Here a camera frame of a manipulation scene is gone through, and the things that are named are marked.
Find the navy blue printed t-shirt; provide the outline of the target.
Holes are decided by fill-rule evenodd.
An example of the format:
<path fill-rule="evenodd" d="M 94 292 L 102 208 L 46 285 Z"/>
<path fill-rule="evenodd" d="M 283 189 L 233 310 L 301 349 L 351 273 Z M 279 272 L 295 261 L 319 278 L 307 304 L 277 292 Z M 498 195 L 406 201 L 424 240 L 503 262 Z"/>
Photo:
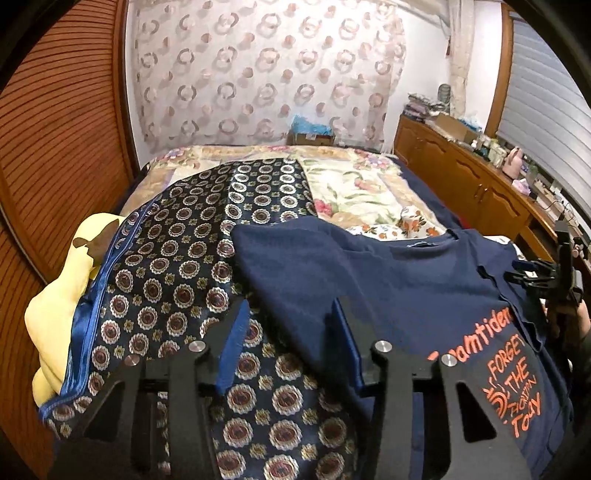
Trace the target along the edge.
<path fill-rule="evenodd" d="M 315 217 L 239 225 L 231 239 L 267 320 L 308 365 L 328 372 L 335 339 L 327 322 L 345 297 L 394 347 L 425 358 L 453 354 L 532 475 L 542 474 L 572 415 L 568 366 L 540 302 L 505 280 L 513 246 L 474 230 L 382 242 Z"/>

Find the navy circle-patterned folded garment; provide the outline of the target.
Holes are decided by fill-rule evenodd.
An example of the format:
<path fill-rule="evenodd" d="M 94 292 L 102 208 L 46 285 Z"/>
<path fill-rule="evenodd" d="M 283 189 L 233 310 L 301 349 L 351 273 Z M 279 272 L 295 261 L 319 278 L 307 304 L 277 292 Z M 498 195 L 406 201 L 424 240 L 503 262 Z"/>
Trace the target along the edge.
<path fill-rule="evenodd" d="M 66 381 L 42 408 L 65 441 L 108 377 L 130 356 L 158 360 L 204 339 L 231 302 L 249 295 L 230 233 L 315 213 L 291 158 L 228 162 L 175 183 L 114 235 L 75 312 Z M 224 479 L 349 479 L 356 434 L 250 301 L 249 329 L 231 386 L 207 401 Z"/>

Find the wooden sideboard cabinet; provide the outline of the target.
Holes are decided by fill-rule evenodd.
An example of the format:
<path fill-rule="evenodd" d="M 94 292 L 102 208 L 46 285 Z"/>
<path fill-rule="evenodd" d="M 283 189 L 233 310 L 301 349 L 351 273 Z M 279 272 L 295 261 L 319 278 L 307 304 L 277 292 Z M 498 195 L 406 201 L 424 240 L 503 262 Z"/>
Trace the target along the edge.
<path fill-rule="evenodd" d="M 481 157 L 404 115 L 394 137 L 394 153 L 463 226 L 483 235 L 504 235 L 530 258 L 556 257 L 554 221 Z"/>

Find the navy blue bed blanket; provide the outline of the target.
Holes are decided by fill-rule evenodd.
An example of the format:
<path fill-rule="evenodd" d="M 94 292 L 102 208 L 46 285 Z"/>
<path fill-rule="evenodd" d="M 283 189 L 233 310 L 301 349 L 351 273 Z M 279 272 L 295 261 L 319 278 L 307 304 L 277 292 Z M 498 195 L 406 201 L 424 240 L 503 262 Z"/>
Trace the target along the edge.
<path fill-rule="evenodd" d="M 426 203 L 430 210 L 435 214 L 437 220 L 446 228 L 462 229 L 460 218 L 449 210 L 439 197 L 421 180 L 410 168 L 396 155 L 388 155 L 402 171 L 402 178 L 408 183 L 409 187 Z"/>

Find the pink kettle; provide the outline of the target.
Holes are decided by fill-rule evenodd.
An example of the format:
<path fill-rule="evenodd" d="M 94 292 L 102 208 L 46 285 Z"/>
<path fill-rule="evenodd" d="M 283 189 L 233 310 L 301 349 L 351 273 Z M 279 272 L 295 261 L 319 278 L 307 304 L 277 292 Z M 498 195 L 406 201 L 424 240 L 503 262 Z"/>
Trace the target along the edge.
<path fill-rule="evenodd" d="M 521 172 L 523 165 L 523 150 L 514 147 L 504 160 L 502 172 L 510 179 L 516 180 Z"/>

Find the orange-fruit print white sheet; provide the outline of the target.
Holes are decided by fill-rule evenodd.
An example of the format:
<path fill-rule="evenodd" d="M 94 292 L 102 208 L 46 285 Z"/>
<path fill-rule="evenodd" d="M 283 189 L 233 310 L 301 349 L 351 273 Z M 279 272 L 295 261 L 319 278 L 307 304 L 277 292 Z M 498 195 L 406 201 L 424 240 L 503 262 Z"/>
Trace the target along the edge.
<path fill-rule="evenodd" d="M 379 241 L 398 241 L 441 236 L 447 229 L 438 221 L 430 220 L 421 209 L 404 207 L 393 223 L 363 224 L 346 228 L 346 231 Z"/>

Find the flower-patterned bed quilt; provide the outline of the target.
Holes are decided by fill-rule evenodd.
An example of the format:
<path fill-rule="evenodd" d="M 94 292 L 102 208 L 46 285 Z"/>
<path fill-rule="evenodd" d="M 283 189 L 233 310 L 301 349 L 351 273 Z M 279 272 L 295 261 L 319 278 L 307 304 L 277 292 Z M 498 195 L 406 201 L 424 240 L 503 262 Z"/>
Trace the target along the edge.
<path fill-rule="evenodd" d="M 404 207 L 419 208 L 430 220 L 438 221 L 388 157 L 353 148 L 314 146 L 190 146 L 171 150 L 148 164 L 147 175 L 126 200 L 121 214 L 129 215 L 172 183 L 194 174 L 209 173 L 233 161 L 273 158 L 294 160 L 303 167 L 318 217 L 341 228 L 393 223 Z"/>

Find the grey window roller blind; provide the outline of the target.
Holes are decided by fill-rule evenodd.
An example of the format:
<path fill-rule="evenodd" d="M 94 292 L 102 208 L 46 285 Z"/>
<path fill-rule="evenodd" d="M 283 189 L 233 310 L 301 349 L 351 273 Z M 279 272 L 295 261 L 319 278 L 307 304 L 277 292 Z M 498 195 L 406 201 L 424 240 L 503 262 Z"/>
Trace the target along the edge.
<path fill-rule="evenodd" d="M 511 18 L 511 72 L 497 135 L 521 147 L 589 215 L 590 107 L 550 46 Z"/>

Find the yellow plush toy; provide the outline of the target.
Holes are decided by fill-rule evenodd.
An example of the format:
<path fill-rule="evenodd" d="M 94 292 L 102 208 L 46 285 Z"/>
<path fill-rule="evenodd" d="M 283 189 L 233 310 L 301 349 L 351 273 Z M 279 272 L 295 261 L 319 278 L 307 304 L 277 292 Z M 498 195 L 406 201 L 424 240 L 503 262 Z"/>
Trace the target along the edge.
<path fill-rule="evenodd" d="M 26 308 L 25 326 L 40 363 L 32 379 L 37 406 L 57 396 L 64 384 L 77 304 L 124 220 L 123 216 L 110 213 L 96 213 L 84 219 L 69 243 L 60 274 Z"/>

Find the open cardboard box on cabinet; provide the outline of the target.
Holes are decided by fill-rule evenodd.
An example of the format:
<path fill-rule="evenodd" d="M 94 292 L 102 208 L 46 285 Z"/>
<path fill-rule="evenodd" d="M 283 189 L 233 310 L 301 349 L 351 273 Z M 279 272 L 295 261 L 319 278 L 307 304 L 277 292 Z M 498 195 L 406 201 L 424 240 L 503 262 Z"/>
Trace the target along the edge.
<path fill-rule="evenodd" d="M 478 132 L 445 112 L 441 112 L 435 117 L 435 125 L 453 140 L 466 144 L 471 144 L 479 136 Z"/>

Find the cardboard box with blue cloth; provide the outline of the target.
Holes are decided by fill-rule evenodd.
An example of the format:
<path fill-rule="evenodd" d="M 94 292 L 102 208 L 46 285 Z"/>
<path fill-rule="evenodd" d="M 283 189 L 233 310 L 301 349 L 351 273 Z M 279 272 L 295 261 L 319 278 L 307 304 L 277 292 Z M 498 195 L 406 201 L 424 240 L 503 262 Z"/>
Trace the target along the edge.
<path fill-rule="evenodd" d="M 303 116 L 295 116 L 287 133 L 287 145 L 332 146 L 335 133 L 329 125 L 313 123 Z"/>

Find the wooden louvred wardrobe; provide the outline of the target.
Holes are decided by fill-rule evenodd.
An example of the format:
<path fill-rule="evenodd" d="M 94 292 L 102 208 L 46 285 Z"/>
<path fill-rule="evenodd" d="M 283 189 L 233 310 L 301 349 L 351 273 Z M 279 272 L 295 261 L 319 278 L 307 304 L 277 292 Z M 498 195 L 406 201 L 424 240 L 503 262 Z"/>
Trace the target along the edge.
<path fill-rule="evenodd" d="M 1 5 L 1 475 L 42 479 L 53 457 L 24 324 L 78 224 L 117 207 L 138 162 L 126 105 L 123 1 Z"/>

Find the circle-patterned wall cloth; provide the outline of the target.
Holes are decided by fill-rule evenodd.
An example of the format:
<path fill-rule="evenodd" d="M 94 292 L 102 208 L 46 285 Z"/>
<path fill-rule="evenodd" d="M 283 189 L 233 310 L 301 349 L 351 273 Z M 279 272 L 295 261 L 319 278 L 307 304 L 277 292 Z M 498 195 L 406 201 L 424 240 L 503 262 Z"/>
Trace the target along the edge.
<path fill-rule="evenodd" d="M 381 149 L 406 56 L 380 1 L 134 1 L 130 64 L 152 152 L 286 142 L 294 119 Z"/>

